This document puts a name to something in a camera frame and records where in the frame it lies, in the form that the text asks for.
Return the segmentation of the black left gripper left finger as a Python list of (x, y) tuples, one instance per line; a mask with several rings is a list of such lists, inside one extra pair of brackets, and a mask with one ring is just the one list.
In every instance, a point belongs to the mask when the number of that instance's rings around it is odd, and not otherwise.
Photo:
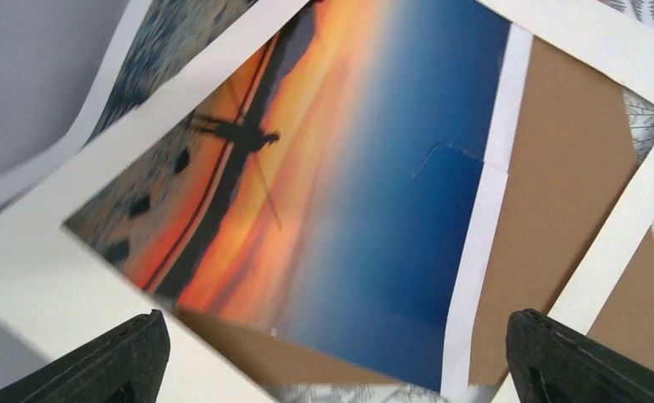
[(0, 402), (155, 402), (170, 356), (163, 312), (140, 314), (0, 389)]

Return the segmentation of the sunset photo print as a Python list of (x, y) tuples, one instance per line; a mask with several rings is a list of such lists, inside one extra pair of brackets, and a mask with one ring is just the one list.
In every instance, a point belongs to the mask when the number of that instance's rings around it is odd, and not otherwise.
[(309, 1), (64, 225), (166, 306), (464, 395), (532, 45)]

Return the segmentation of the floral patterned table mat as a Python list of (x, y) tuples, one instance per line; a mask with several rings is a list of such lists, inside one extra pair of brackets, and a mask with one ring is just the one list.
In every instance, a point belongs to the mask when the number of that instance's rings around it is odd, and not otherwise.
[[(315, 180), (315, 208), (277, 335), (336, 353), (448, 397), (472, 385), (474, 319), (509, 179), (534, 39), (542, 39), (654, 103), (654, 30), (591, 1), (394, 1), (342, 128), (351, 145)], [(627, 183), (552, 307), (586, 332), (654, 215), (654, 146)], [(359, 342), (317, 336), (316, 318), (365, 324), (366, 313), (327, 294), (365, 302), (366, 280), (424, 285), (435, 368), (367, 359)]]

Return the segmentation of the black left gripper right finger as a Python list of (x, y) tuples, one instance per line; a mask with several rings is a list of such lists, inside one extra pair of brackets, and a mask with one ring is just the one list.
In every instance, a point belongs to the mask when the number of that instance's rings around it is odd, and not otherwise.
[(507, 402), (654, 402), (654, 371), (536, 311), (513, 312)]

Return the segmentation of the white paper mat border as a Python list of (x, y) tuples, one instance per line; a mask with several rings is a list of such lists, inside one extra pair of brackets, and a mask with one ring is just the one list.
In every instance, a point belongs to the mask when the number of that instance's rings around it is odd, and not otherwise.
[(165, 309), (161, 402), (265, 402), (259, 384), (64, 225), (309, 1), (259, 1), (143, 103), (0, 213), (0, 325), (52, 361), (119, 323)]

